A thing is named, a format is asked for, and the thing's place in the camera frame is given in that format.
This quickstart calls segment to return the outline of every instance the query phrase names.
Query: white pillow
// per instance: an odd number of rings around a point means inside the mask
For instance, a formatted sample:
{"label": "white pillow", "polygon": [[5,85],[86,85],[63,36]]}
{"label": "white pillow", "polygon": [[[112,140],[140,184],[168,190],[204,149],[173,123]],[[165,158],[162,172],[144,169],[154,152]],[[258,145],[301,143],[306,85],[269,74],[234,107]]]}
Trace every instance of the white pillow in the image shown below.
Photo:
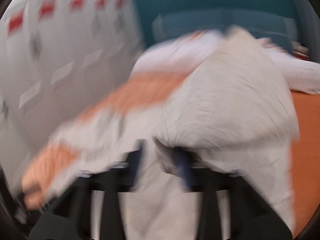
{"label": "white pillow", "polygon": [[292,230],[289,149],[298,132],[284,77],[255,39],[237,30],[171,96],[155,142],[173,174],[173,147],[219,170],[241,170]]}
{"label": "white pillow", "polygon": [[276,48],[267,49],[291,90],[320,94],[320,64],[297,59]]}
{"label": "white pillow", "polygon": [[137,60],[132,73],[191,73],[224,41],[223,33],[219,30],[193,36],[188,34],[151,46]]}
{"label": "white pillow", "polygon": [[287,134],[295,116],[279,69],[236,29],[171,96],[157,136],[170,147],[210,148]]}

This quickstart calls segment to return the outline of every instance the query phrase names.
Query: bed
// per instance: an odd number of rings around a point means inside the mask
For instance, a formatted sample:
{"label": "bed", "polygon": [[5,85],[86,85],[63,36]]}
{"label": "bed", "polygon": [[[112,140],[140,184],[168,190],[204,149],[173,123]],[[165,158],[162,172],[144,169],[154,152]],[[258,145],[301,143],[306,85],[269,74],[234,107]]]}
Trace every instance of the bed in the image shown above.
{"label": "bed", "polygon": [[[230,24],[248,29],[256,38],[271,37],[275,43],[292,51],[297,39],[294,22],[284,17],[248,10],[215,9],[182,12],[159,16],[153,24],[156,41],[174,39],[200,29],[225,30]],[[78,123],[90,123],[101,111],[112,109],[121,116],[164,104],[190,73],[134,73],[121,87],[90,107],[78,118]],[[291,178],[294,190],[296,237],[308,224],[320,203],[320,96],[292,91],[300,126],[300,141],[292,143]],[[25,203],[29,209],[40,207],[56,177],[74,163],[81,150],[67,144],[49,142],[33,160],[22,179]]]}

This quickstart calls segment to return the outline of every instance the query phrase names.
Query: white sheet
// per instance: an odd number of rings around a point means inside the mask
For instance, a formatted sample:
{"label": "white sheet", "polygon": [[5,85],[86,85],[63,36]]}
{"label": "white sheet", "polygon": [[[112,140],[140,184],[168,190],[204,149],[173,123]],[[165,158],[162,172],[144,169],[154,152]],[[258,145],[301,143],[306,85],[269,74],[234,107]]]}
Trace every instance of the white sheet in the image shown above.
{"label": "white sheet", "polygon": [[156,138],[166,171],[170,149],[191,148],[220,170],[240,170],[294,228],[290,144],[299,134],[288,86],[263,48],[237,29],[169,99]]}
{"label": "white sheet", "polygon": [[320,94],[320,64],[300,60],[277,48],[266,49],[291,90]]}
{"label": "white sheet", "polygon": [[191,73],[224,41],[220,30],[186,34],[148,48],[137,60],[133,73]]}
{"label": "white sheet", "polygon": [[[193,240],[196,234],[199,195],[184,193],[181,179],[163,172],[157,156],[159,149],[153,140],[156,127],[163,121],[164,107],[159,105],[136,111],[125,118],[112,112],[101,111],[90,123],[79,124],[72,121],[58,129],[51,142],[64,142],[74,149],[82,150],[82,153],[72,166],[55,179],[48,197],[63,193],[76,179],[78,171],[105,171],[113,162],[122,161],[124,153],[136,150],[137,139],[146,139],[145,155],[138,174],[138,190],[135,193],[122,194],[127,238]],[[263,145],[259,144],[257,147],[248,144],[241,149],[222,149],[223,154],[219,151],[215,154],[207,152],[207,148],[199,150],[199,154],[203,159],[207,157],[207,162],[225,171],[243,170],[293,231],[290,181],[286,174],[290,167],[289,145],[290,137],[281,137],[279,140],[266,139]],[[224,203],[220,214],[223,239],[228,239],[227,196],[225,193],[220,193],[220,196],[220,203]],[[101,200],[100,194],[95,194],[96,201],[92,211],[92,236],[95,239],[99,239],[98,198]]]}

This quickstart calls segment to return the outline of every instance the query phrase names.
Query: white duvet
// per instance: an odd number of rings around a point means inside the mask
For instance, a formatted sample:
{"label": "white duvet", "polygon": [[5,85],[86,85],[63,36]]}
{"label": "white duvet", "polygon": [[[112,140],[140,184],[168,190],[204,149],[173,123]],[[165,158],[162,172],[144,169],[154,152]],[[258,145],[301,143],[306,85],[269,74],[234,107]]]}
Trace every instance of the white duvet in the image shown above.
{"label": "white duvet", "polygon": [[[180,178],[164,173],[163,167],[172,173],[174,168],[170,150],[169,154],[160,150],[156,136],[168,149],[189,147],[224,171],[241,170],[293,231],[288,171],[290,142],[297,133],[297,118],[282,75],[254,39],[238,30],[167,105],[125,118],[102,111],[90,124],[70,122],[58,129],[51,142],[63,141],[82,154],[56,178],[48,197],[60,195],[79,171],[107,170],[124,159],[123,153],[136,150],[137,139],[146,139],[137,192],[121,194],[127,238],[194,239],[199,195],[185,193]],[[227,239],[227,194],[219,196],[223,239]],[[99,239],[101,199],[101,193],[94,194],[93,239]]]}

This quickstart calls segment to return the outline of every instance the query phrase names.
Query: black plastic bracket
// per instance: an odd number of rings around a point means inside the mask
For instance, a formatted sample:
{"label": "black plastic bracket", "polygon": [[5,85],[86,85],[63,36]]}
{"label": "black plastic bracket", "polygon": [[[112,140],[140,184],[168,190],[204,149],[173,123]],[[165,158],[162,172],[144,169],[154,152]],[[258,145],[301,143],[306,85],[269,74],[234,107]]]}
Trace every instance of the black plastic bracket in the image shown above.
{"label": "black plastic bracket", "polygon": [[143,141],[139,150],[127,155],[125,162],[116,163],[109,171],[86,174],[45,211],[34,228],[30,240],[91,239],[92,191],[104,191],[100,240],[125,240],[118,192],[129,192],[135,185]]}
{"label": "black plastic bracket", "polygon": [[178,176],[193,192],[203,192],[196,240],[221,240],[216,192],[229,191],[232,240],[292,240],[287,225],[238,172],[211,171],[194,154],[176,148],[172,155]]}
{"label": "black plastic bracket", "polygon": [[[24,194],[20,193],[20,197],[23,199]],[[7,186],[7,180],[3,169],[0,166],[0,204],[5,211],[9,219],[15,224],[19,231],[28,236],[31,228],[35,225],[37,219],[41,216],[39,210],[27,211],[23,205],[23,201],[20,202],[19,198],[13,198],[9,192]]]}

